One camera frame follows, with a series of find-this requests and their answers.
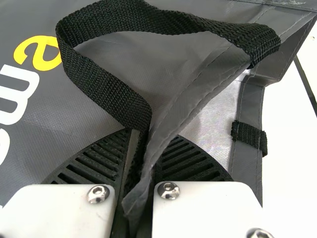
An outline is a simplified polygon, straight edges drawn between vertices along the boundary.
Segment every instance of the yellow letter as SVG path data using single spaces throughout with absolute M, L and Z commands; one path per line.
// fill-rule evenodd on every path
M 18 45 L 13 54 L 13 58 L 17 63 L 23 64 L 25 59 L 28 57 L 24 51 L 32 43 L 38 43 L 33 56 L 34 68 L 40 71 L 48 71 L 57 67 L 61 63 L 60 52 L 58 52 L 58 55 L 53 60 L 45 61 L 43 59 L 46 45 L 58 48 L 57 39 L 53 36 L 33 36 L 23 41 L 20 45 Z

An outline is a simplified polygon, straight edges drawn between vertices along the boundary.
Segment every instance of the white lettering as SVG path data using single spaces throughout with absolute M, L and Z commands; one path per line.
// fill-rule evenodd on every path
M 4 125 L 12 125 L 22 118 L 28 103 L 28 98 L 35 92 L 36 88 L 38 87 L 40 77 L 35 72 L 12 67 L 6 64 L 0 70 L 0 74 L 28 81 L 30 84 L 25 91 L 18 91 L 0 86 L 0 97 L 17 103 L 17 107 L 12 113 L 0 111 L 0 123 Z
M 9 134 L 4 130 L 0 129 L 0 165 L 3 163 L 10 146 Z

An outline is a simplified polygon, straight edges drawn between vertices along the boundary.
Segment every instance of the black nylon strap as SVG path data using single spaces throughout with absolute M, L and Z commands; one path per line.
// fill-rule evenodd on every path
M 210 31 L 242 48 L 251 58 L 250 67 L 280 46 L 280 38 L 265 25 L 224 23 L 160 10 L 143 0 L 102 0 L 63 18 L 56 26 L 56 35 L 67 76 L 123 126 L 139 131 L 149 128 L 150 105 L 121 80 L 73 49 L 89 39 L 121 31 L 164 35 Z
M 256 149 L 262 150 L 262 156 L 267 155 L 266 132 L 254 126 L 235 120 L 231 127 L 233 141 L 241 141 Z

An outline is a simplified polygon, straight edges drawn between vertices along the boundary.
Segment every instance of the black plastic grate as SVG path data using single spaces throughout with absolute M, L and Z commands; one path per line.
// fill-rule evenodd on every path
M 131 135 L 117 131 L 87 146 L 54 170 L 45 184 L 108 184 L 119 193 Z
M 156 165 L 161 181 L 233 181 L 228 172 L 203 149 L 182 136 L 174 138 Z

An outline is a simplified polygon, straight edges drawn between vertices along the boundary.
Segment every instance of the gray tarp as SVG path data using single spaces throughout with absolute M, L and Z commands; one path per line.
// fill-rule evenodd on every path
M 70 82 L 61 64 L 48 71 L 35 69 L 32 56 L 36 44 L 26 48 L 28 57 L 22 64 L 13 58 L 21 42 L 34 36 L 55 36 L 54 28 L 60 19 L 93 2 L 0 2 L 0 68 L 10 65 L 39 75 L 39 85 L 27 100 L 22 118 L 16 123 L 0 124 L 10 138 L 9 151 L 0 165 L 0 205 L 19 188 L 40 183 L 77 151 L 123 128 Z M 271 1 L 258 4 L 233 0 L 148 2 L 160 9 L 184 11 L 219 21 L 266 24 L 276 31 L 282 42 L 316 15 L 317 5 L 306 1 L 293 9 L 292 1 L 278 5 L 270 4 Z M 249 66 L 250 59 L 241 49 L 207 32 L 180 36 L 121 32 L 90 40 L 76 50 L 128 84 L 152 107 L 142 179 L 123 201 L 125 211 L 133 220 L 147 199 L 150 171 L 164 148 Z M 47 47 L 44 59 L 51 60 L 57 53 L 56 48 Z M 20 91 L 28 87 L 25 81 L 3 74 L 0 74 L 0 86 Z M 0 95 L 1 111 L 11 113 L 16 106 Z

